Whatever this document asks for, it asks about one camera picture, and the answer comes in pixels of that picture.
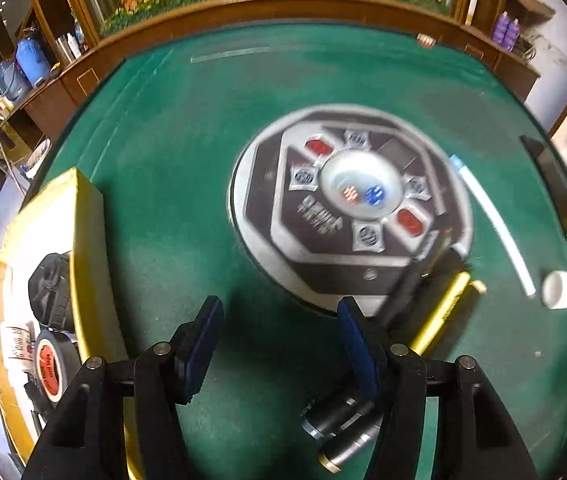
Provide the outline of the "black tape roll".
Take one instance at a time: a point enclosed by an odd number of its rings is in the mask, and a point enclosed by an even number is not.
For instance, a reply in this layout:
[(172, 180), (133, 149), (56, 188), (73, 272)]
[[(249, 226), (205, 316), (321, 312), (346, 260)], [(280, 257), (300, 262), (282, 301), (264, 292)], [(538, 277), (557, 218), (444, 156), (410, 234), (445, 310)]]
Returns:
[(82, 366), (73, 340), (58, 330), (41, 330), (35, 341), (35, 375), (56, 405)]

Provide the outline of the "black yellow highlighter marker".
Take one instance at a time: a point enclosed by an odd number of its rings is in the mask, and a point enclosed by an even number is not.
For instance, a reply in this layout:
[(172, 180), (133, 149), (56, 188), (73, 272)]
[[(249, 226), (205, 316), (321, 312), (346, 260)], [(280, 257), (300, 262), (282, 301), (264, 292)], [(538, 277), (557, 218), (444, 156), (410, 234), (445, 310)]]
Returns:
[[(435, 350), (443, 347), (445, 337), (451, 338), (453, 324), (461, 323), (462, 314), (471, 314), (486, 291), (485, 284), (473, 280), (467, 271), (458, 273), (410, 339), (409, 348), (418, 356), (432, 356)], [(328, 450), (319, 453), (320, 463), (334, 474), (339, 472), (343, 463), (378, 436), (381, 420), (381, 412), (376, 408), (366, 408), (357, 419), (352, 415), (328, 441)]]

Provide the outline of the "black marker white cap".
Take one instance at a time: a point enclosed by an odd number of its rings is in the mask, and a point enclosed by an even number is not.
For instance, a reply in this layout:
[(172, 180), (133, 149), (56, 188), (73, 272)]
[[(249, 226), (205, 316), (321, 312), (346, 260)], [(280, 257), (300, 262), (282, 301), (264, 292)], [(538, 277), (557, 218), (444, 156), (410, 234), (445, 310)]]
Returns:
[[(441, 260), (463, 266), (463, 257), (451, 245), (451, 229), (432, 231), (379, 309), (366, 314), (366, 320), (389, 335), (398, 333), (411, 318), (422, 289), (432, 283), (431, 274), (442, 266)], [(371, 396), (351, 382), (315, 402), (305, 414), (303, 428), (316, 440), (330, 438), (367, 415), (374, 405)]]

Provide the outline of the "black ridged round cap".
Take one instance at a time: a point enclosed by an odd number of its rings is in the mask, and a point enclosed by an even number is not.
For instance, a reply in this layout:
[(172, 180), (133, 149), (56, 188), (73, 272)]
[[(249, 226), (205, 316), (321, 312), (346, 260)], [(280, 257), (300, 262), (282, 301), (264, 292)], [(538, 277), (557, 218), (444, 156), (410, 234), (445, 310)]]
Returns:
[(70, 255), (52, 252), (28, 281), (31, 310), (41, 326), (74, 333), (70, 292)]

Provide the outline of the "white small bottle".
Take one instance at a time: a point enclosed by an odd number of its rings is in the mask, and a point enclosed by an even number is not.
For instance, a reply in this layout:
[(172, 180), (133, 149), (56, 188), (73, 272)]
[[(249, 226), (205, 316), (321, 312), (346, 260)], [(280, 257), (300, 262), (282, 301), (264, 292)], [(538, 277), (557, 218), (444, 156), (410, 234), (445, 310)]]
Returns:
[(556, 270), (545, 276), (541, 301), (550, 310), (567, 309), (567, 271)]

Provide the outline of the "white stick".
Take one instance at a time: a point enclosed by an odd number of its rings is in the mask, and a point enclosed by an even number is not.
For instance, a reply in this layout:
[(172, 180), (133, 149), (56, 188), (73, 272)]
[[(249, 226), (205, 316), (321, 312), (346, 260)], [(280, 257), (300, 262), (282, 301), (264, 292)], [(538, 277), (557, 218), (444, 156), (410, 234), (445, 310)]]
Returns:
[(493, 203), (491, 197), (489, 197), (489, 194), (486, 193), (483, 185), (469, 169), (466, 162), (456, 154), (449, 156), (449, 161), (451, 162), (451, 166), (457, 171), (457, 174), (459, 174), (460, 179), (466, 184), (466, 187), (477, 203), (481, 206), (486, 218), (489, 219), (489, 223), (491, 223), (493, 230), (497, 234), (500, 243), (504, 247), (504, 251), (515, 269), (515, 274), (517, 274), (524, 295), (529, 298), (534, 297), (536, 295), (536, 286), (532, 274), (503, 216)]

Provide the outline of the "black smartphone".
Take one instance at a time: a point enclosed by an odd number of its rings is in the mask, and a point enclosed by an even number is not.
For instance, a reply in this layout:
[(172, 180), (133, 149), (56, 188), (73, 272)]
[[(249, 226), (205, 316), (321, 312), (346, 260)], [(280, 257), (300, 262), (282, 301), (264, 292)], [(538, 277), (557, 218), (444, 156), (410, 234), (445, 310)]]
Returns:
[(564, 173), (550, 148), (547, 148), (541, 141), (530, 136), (520, 136), (520, 141), (547, 188), (563, 235), (567, 239), (567, 180), (565, 180)]

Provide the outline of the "blue thermos jug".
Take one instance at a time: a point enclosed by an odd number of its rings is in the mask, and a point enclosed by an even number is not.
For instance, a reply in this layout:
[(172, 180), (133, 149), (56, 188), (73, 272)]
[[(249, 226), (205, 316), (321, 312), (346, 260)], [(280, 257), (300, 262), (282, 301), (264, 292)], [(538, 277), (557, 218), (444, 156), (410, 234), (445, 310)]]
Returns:
[(18, 41), (14, 57), (32, 87), (37, 87), (47, 79), (49, 62), (40, 44), (32, 37), (23, 37)]

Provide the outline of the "purple bottles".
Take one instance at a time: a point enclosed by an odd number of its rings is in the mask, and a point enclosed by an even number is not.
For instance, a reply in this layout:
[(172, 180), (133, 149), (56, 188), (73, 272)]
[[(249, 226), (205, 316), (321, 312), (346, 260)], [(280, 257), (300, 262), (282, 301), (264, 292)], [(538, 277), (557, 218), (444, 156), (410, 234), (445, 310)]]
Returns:
[(512, 18), (507, 11), (504, 11), (497, 18), (492, 33), (492, 41), (512, 52), (520, 36), (521, 25), (517, 18)]

